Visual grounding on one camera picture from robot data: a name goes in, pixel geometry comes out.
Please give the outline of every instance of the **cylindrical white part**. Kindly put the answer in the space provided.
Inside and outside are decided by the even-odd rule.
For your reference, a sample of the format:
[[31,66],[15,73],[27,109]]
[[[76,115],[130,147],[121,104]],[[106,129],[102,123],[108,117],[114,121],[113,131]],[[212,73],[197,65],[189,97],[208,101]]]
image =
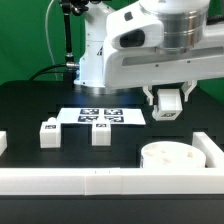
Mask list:
[[205,154],[179,142],[154,142],[142,148],[141,168],[204,168]]
[[210,0],[139,0],[139,3],[146,11],[177,14],[208,7]]

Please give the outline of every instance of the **black cable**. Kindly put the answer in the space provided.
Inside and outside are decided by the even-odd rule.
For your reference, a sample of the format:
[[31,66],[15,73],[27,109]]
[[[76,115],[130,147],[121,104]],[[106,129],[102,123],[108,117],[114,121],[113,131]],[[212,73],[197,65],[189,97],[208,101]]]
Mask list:
[[40,70],[39,72],[35,73],[30,79],[29,81],[33,81],[36,77],[42,75],[42,74],[45,74],[47,73],[47,71],[51,70],[51,69],[54,69],[54,68],[63,68],[63,67],[66,67],[66,64],[58,64],[58,65],[51,65],[47,68],[44,68],[42,70]]
[[224,21],[224,15],[214,15],[209,16],[207,18],[207,25],[213,25],[215,23],[223,22]]

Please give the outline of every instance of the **small white cube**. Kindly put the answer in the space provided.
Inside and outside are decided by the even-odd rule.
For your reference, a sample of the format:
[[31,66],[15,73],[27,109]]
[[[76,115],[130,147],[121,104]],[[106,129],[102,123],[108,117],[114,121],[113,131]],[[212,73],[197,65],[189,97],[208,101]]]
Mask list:
[[182,112],[179,89],[159,89],[158,106],[155,106],[153,117],[155,120],[175,120]]
[[102,119],[93,121],[92,145],[93,146],[111,145],[111,125],[109,120]]
[[0,131],[0,155],[5,151],[6,148],[7,148],[6,132]]
[[60,148],[61,147],[61,123],[56,119],[50,118],[42,122],[40,129],[41,148]]

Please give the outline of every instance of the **white block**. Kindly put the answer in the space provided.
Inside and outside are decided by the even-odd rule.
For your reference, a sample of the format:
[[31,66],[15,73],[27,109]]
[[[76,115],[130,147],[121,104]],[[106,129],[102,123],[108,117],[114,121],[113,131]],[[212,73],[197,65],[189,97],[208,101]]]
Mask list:
[[121,175],[113,169],[96,169],[85,176],[85,195],[121,194]]
[[223,151],[204,132],[193,133],[192,145],[206,155],[206,165],[209,168],[224,168]]
[[152,116],[157,121],[175,120],[182,112],[179,89],[159,89],[158,106],[155,106]]
[[93,121],[92,145],[93,146],[111,145],[111,125],[109,120],[102,119]]
[[6,132],[0,131],[0,155],[5,151],[6,148],[7,148]]
[[61,123],[55,118],[50,118],[48,121],[42,123],[40,129],[40,147],[61,147]]

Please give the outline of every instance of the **white foam block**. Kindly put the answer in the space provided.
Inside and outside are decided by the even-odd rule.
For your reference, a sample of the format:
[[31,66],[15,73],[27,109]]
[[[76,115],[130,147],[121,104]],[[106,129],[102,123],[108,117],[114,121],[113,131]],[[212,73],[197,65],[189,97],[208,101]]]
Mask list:
[[61,147],[61,124],[49,119],[42,122],[40,129],[41,148],[60,148]]
[[0,131],[0,155],[5,151],[6,148],[7,148],[6,132]]
[[111,144],[111,125],[110,121],[95,120],[92,124],[92,145],[109,146]]
[[193,133],[192,146],[206,155],[206,165],[209,168],[224,168],[223,151],[204,132]]
[[121,194],[119,170],[96,169],[91,175],[86,175],[85,195]]

